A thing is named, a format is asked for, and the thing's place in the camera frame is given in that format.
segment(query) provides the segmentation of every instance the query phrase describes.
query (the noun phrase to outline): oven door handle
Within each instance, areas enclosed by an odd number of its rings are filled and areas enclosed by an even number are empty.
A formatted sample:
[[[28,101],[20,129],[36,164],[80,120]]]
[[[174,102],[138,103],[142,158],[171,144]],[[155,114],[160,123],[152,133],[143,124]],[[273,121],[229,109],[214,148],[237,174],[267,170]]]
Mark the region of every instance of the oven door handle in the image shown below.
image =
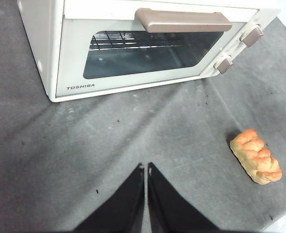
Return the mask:
[[[191,13],[139,8],[135,18],[149,33],[226,32],[232,27],[221,12]]]

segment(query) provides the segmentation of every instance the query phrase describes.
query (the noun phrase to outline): wire rack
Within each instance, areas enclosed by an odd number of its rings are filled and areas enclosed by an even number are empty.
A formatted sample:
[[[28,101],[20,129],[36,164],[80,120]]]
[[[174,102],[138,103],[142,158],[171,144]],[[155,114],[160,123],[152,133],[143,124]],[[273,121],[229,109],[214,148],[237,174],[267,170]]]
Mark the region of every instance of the wire rack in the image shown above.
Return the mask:
[[[177,33],[102,31],[92,36],[89,50],[178,47],[183,45],[185,45],[185,41]]]

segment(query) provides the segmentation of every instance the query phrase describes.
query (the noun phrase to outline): glass window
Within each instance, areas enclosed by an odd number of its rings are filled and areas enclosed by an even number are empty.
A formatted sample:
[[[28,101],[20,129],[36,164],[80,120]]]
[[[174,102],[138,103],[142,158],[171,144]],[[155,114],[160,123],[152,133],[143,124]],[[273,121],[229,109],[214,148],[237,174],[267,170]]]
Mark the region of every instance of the glass window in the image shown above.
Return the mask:
[[[91,39],[84,78],[193,67],[222,35],[223,32],[98,32]]]

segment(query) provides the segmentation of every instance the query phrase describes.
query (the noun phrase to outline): bread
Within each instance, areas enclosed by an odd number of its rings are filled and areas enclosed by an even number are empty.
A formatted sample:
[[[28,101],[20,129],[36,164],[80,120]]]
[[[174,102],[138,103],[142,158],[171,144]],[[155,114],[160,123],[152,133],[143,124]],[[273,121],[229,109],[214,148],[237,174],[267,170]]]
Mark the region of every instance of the bread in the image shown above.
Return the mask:
[[[230,142],[230,149],[256,183],[267,184],[281,179],[278,161],[270,156],[270,150],[265,148],[265,142],[258,138],[255,130],[240,133]]]

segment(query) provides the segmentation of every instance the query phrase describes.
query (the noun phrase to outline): pastry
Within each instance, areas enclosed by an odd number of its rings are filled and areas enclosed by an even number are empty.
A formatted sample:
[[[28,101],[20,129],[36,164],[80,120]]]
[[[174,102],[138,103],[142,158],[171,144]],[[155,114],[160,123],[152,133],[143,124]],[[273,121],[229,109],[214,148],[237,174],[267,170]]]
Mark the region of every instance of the pastry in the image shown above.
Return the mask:
[[[282,177],[278,161],[271,157],[265,142],[253,129],[247,129],[230,142],[230,149],[248,175],[259,184],[278,181]]]

